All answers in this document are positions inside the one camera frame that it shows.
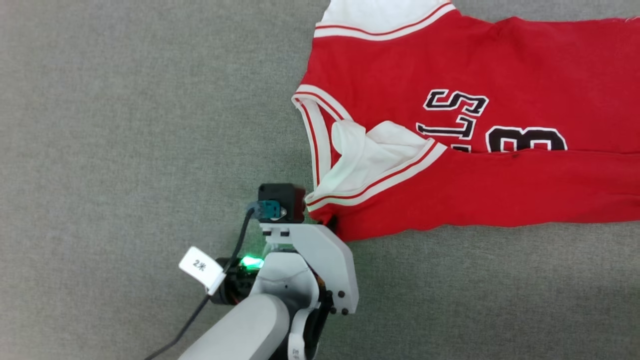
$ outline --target jersey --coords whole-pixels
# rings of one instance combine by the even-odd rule
[[[639,96],[640,19],[494,24],[443,0],[333,0],[293,97],[310,214],[347,241],[640,220]]]

